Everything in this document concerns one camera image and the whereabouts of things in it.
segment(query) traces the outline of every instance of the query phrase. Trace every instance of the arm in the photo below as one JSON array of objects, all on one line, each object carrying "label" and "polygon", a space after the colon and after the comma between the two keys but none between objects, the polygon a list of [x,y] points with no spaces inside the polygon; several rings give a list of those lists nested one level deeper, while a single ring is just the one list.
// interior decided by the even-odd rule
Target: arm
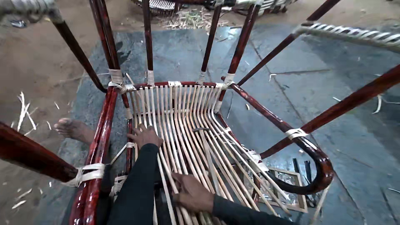
[{"label": "arm", "polygon": [[177,186],[181,187],[179,194],[174,196],[174,201],[193,212],[209,212],[223,220],[228,225],[292,225],[293,222],[257,212],[250,208],[226,200],[210,193],[194,176],[173,173]]},{"label": "arm", "polygon": [[137,136],[128,134],[138,144],[140,154],[111,209],[107,225],[153,223],[156,160],[163,140],[152,127],[141,128],[143,132],[134,129]]},{"label": "arm", "polygon": [[248,207],[236,204],[220,196],[214,196],[212,215],[223,220],[228,225],[233,224],[271,224],[293,225],[293,222],[269,215],[265,212],[257,212]]}]

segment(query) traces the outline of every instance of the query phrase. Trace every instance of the curved armrest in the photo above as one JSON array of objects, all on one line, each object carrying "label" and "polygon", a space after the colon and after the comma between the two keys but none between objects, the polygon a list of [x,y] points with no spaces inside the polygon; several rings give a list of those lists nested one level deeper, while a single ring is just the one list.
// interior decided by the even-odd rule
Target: curved armrest
[{"label": "curved armrest", "polygon": [[328,156],[305,137],[296,137],[292,141],[314,160],[317,170],[315,179],[310,181],[311,183],[307,186],[296,186],[288,184],[274,176],[271,176],[271,178],[282,190],[299,195],[309,195],[327,188],[334,177],[333,166]]}]

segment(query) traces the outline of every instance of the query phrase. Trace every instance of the white binding strip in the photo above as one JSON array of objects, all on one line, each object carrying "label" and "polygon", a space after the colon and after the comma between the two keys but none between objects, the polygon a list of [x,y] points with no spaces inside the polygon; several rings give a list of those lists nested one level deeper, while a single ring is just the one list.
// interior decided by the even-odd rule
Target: white binding strip
[{"label": "white binding strip", "polygon": [[130,111],[130,108],[125,108],[126,109],[126,118],[127,119],[132,119],[132,112]]},{"label": "white binding strip", "polygon": [[[62,183],[65,186],[70,186],[70,187],[78,187],[82,182],[88,181],[88,180],[93,180],[93,179],[101,179],[104,176],[104,168],[106,167],[105,164],[103,163],[95,163],[95,164],[90,164],[86,165],[84,167],[79,167],[78,173],[76,174],[76,177],[73,178],[72,180]],[[91,172],[83,174],[85,170],[93,170]]]},{"label": "white binding strip", "polygon": [[126,147],[127,148],[133,148],[135,146],[135,143],[133,143],[133,142],[127,142],[126,143]]},{"label": "white binding strip", "polygon": [[217,103],[215,103],[214,113],[218,113],[220,111],[221,105],[222,101],[217,101]]},{"label": "white binding strip", "polygon": [[304,132],[304,130],[302,130],[301,128],[297,128],[297,129],[290,129],[288,131],[285,132],[285,134],[288,136],[288,138],[290,140],[292,140],[293,138],[296,137],[305,137],[308,134],[306,132]]},{"label": "white binding strip", "polygon": [[126,146],[127,146],[127,145],[128,145],[128,144],[126,143],[126,144],[122,147],[122,149],[118,152],[118,154],[111,160],[111,162],[110,162],[111,165],[115,162],[115,160],[117,160],[118,156],[124,151],[124,149],[126,149]]},{"label": "white binding strip", "polygon": [[206,76],[206,72],[200,71],[199,80],[197,81],[197,83],[199,85],[203,85],[204,84],[204,77],[205,76]]},{"label": "white binding strip", "polygon": [[147,83],[154,87],[154,72],[152,70],[147,71]]},{"label": "white binding strip", "polygon": [[122,72],[121,70],[108,69],[111,75],[111,82],[114,84],[122,85]]},{"label": "white binding strip", "polygon": [[111,192],[109,195],[110,197],[115,196],[117,194],[117,192],[119,192],[121,190],[122,185],[124,184],[127,177],[128,177],[127,175],[124,175],[124,176],[116,177],[114,179],[114,185],[112,186]]}]

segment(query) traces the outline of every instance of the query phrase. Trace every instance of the floor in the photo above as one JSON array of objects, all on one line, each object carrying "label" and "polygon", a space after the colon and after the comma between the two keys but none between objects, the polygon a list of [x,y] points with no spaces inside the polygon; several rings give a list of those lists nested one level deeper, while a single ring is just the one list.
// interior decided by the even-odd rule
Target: floor
[{"label": "floor", "polygon": [[[291,31],[295,23],[303,20],[321,2],[321,0],[299,1],[291,5],[286,14],[260,17],[252,33],[251,43],[246,48],[239,66],[237,78],[244,76],[258,63],[260,60],[258,55],[265,56]],[[383,3],[343,1],[326,14],[322,22],[386,28],[399,20],[399,5],[400,2],[397,0]],[[97,73],[106,72],[102,50],[98,44],[95,47],[98,35],[87,2],[60,1],[59,6],[86,55],[92,54],[91,62]],[[110,0],[108,11],[114,31],[122,32],[117,34],[116,39],[123,70],[133,75],[135,82],[143,82],[145,51],[144,45],[140,42],[143,40],[143,34],[132,33],[143,29],[140,8],[129,1]],[[233,13],[225,14],[222,18],[229,20],[233,26],[241,25],[244,20],[243,16]],[[153,30],[163,29],[157,24],[156,18],[152,22]],[[209,79],[213,82],[219,82],[219,77],[226,73],[234,51],[232,46],[235,46],[239,33],[239,29],[218,30],[217,35],[226,36],[228,39],[214,43],[212,51],[214,60],[210,60],[209,65]],[[154,70],[160,73],[156,76],[156,81],[193,80],[202,60],[201,50],[205,49],[206,33],[202,30],[160,31],[154,33],[154,40],[157,40],[154,41]],[[181,46],[179,48],[176,46],[175,49],[170,48],[167,51],[165,47],[167,43],[170,45],[179,43],[186,48],[182,51]],[[38,130],[32,132],[29,137],[74,165],[81,165],[78,159],[85,156],[87,146],[72,140],[62,141],[53,130],[48,129],[46,123],[48,121],[53,124],[60,117],[68,116],[81,119],[92,127],[97,123],[95,115],[100,111],[99,104],[102,103],[100,93],[89,85],[90,82],[86,77],[80,79],[82,68],[67,45],[63,43],[51,24],[43,21],[21,30],[2,27],[0,48],[1,66],[7,75],[13,75],[5,76],[3,78],[5,82],[0,88],[0,95],[3,96],[0,102],[1,120],[8,124],[17,120],[20,103],[16,96],[23,91],[26,100],[31,102],[30,109],[38,107],[32,114],[33,119],[39,123]],[[388,51],[306,37],[293,43],[243,87],[293,127],[300,127],[334,104],[335,100],[332,97],[344,98],[374,79],[376,77],[374,74],[382,74],[398,62],[398,55]],[[166,69],[161,69],[161,65],[166,66]],[[279,75],[272,77],[268,82],[269,73]],[[101,78],[103,83],[106,83],[107,77]],[[18,88],[9,85],[11,82],[18,84]],[[263,86],[263,91],[266,92],[258,93],[253,87],[261,84],[267,84],[268,88]],[[226,95],[222,108],[224,115],[227,114],[231,95],[230,93]],[[399,102],[398,97],[399,92],[396,92],[396,88],[392,88],[384,95],[386,100],[393,102]],[[395,104],[384,104],[381,112],[371,115],[375,107],[376,99],[352,110],[313,134],[316,143],[332,159],[338,174],[338,179],[334,181],[328,195],[323,223],[352,221],[354,224],[361,224],[365,219],[368,223],[384,221],[387,224],[395,224],[388,205],[395,213],[396,210],[399,212],[400,209],[396,206],[399,205],[400,197],[386,188],[399,187],[399,180],[396,178],[399,159],[396,118],[398,107]],[[243,100],[234,95],[228,122],[246,146],[262,152],[280,140],[283,134],[257,115],[253,109],[247,111]],[[124,126],[117,126],[122,124],[122,120],[118,118],[123,118],[123,114],[116,113],[114,126],[120,127],[121,130],[114,129],[116,132],[111,137],[111,155],[120,148],[119,135],[124,133]],[[254,127],[259,129],[259,132],[254,132],[254,127],[241,124],[241,121],[246,120],[256,123],[257,126]],[[24,123],[22,133],[29,130],[29,123]],[[292,145],[267,159],[266,162],[271,166],[292,169],[290,162],[294,156],[300,162],[303,158],[306,159],[306,156],[301,155]],[[1,162],[0,171],[3,174],[0,176],[2,184],[0,217],[3,218],[0,223],[25,224],[37,218],[41,224],[52,224],[62,217],[62,212],[66,208],[66,197],[71,196],[73,190],[61,188],[58,182],[9,163]],[[30,188],[33,190],[26,198],[27,203],[17,210],[11,210],[16,203],[14,199]],[[387,195],[388,203],[382,197],[381,188]],[[59,207],[44,210],[46,203],[49,202],[59,204]]]}]

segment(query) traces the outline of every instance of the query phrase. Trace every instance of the glossy finish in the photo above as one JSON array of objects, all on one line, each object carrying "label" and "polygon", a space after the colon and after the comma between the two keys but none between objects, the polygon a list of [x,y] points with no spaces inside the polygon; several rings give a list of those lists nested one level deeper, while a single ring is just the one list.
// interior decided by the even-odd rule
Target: glossy finish
[{"label": "glossy finish", "polygon": [[[132,134],[132,119],[128,119],[128,134]],[[132,169],[132,156],[133,156],[132,148],[126,148],[126,167],[125,167],[126,175],[128,175],[130,170]]]},{"label": "glossy finish", "polygon": [[42,145],[0,122],[0,158],[12,164],[67,182],[78,170]]},{"label": "glossy finish", "polygon": [[[333,6],[335,6],[340,0],[326,0],[315,12],[313,12],[307,20],[315,21],[320,19],[325,13],[327,13]],[[244,76],[238,85],[241,86],[256,72],[258,72],[263,66],[265,66],[271,59],[273,59],[278,53],[292,43],[297,37],[294,34],[289,34],[276,48],[274,48],[264,59],[261,60],[246,76]]]},{"label": "glossy finish", "polygon": [[[251,97],[237,84],[231,84],[230,87],[232,90],[236,91],[241,97],[243,97],[248,103],[250,103],[250,105],[253,106],[258,112],[260,112],[275,126],[277,126],[282,132],[293,129],[293,127],[274,115],[267,108],[262,106],[257,100]],[[314,160],[317,170],[315,179],[309,185],[300,187],[290,185],[282,180],[274,178],[273,176],[271,178],[274,179],[274,181],[279,185],[282,190],[300,195],[308,195],[325,189],[332,182],[334,176],[332,163],[330,162],[328,156],[305,137],[294,138],[293,142],[296,143]]]},{"label": "glossy finish", "polygon": [[[111,97],[112,87],[107,89],[107,94],[103,102],[99,123],[97,124],[96,133],[93,138],[93,142],[90,144],[89,153],[85,161],[85,165],[95,163],[97,147],[100,141],[100,136],[103,130],[104,121],[106,119],[106,114],[108,110],[108,104]],[[88,194],[88,186],[89,181],[83,182],[79,187],[75,194],[74,202],[72,204],[71,214],[70,214],[70,225],[78,225],[83,224],[83,216],[85,209],[86,196]]]},{"label": "glossy finish", "polygon": [[[259,5],[258,6],[251,5],[248,9],[248,14],[246,16],[242,31],[240,33],[238,45],[236,45],[235,53],[230,62],[230,66],[228,69],[229,74],[236,73],[236,70],[238,69],[240,60],[243,56],[244,48],[246,47],[247,41],[250,37],[250,33],[251,33],[251,30],[253,29],[253,25],[257,19],[258,11],[260,10],[260,7],[261,6],[259,6]],[[225,93],[226,93],[226,90],[221,91],[218,101],[222,101],[224,99]]]},{"label": "glossy finish", "polygon": [[[107,151],[111,133],[112,120],[114,117],[115,104],[117,101],[118,89],[111,87],[110,101],[107,104],[107,113],[101,130],[94,163],[107,163]],[[93,179],[87,182],[88,195],[86,196],[83,220],[87,225],[96,224],[96,207],[100,193],[101,179]]]},{"label": "glossy finish", "polygon": [[[330,121],[338,118],[344,113],[361,105],[362,103],[374,98],[378,94],[384,93],[386,90],[398,83],[400,83],[400,65],[394,67],[387,73],[383,74],[382,76],[373,80],[356,92],[347,96],[341,102],[333,105],[332,107],[321,113],[319,116],[312,119],[310,122],[304,124],[301,129],[309,134],[329,123]],[[262,157],[269,157],[282,150],[284,147],[289,146],[291,143],[292,141],[289,138],[284,138],[280,142],[276,143],[274,146],[263,152]]]},{"label": "glossy finish", "polygon": [[217,30],[218,20],[220,19],[222,5],[217,6],[214,9],[214,14],[212,15],[210,34],[208,35],[208,41],[206,46],[206,52],[204,53],[203,64],[201,66],[201,71],[205,72],[207,70],[208,60],[210,59],[211,47],[214,42],[215,31]]},{"label": "glossy finish", "polygon": [[90,64],[88,58],[86,57],[85,53],[79,46],[78,42],[76,41],[74,35],[72,34],[71,30],[69,29],[68,25],[64,22],[62,23],[53,23],[54,26],[57,28],[58,32],[60,33],[61,37],[70,47],[72,53],[74,53],[76,59],[80,62],[83,68],[88,73],[89,77],[92,79],[94,85],[102,92],[106,93],[107,90],[101,84],[99,78],[97,77],[96,72],[93,70],[92,65]]},{"label": "glossy finish", "polygon": [[151,38],[149,0],[142,1],[142,8],[143,8],[143,22],[144,22],[144,39],[146,41],[146,53],[147,53],[147,69],[153,71],[153,46]]}]

